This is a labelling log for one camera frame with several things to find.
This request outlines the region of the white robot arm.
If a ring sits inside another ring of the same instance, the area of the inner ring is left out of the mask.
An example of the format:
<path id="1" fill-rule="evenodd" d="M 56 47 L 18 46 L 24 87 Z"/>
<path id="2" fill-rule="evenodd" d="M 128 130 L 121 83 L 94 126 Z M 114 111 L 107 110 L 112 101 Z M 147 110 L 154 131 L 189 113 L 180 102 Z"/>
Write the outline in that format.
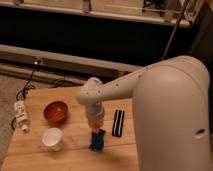
<path id="1" fill-rule="evenodd" d="M 140 171 L 209 171 L 209 85 L 206 66 L 182 55 L 106 84 L 92 77 L 76 100 L 90 122 L 103 118 L 104 101 L 132 100 Z"/>

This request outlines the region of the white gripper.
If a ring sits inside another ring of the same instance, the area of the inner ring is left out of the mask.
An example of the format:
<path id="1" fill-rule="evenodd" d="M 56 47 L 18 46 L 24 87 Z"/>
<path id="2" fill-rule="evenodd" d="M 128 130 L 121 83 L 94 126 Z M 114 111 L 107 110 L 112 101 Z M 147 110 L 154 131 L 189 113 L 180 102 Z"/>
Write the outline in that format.
<path id="1" fill-rule="evenodd" d="M 98 122 L 101 124 L 101 127 L 104 123 L 105 110 L 103 107 L 89 106 L 85 108 L 85 115 L 88 120 L 88 124 L 91 127 L 91 124 Z"/>

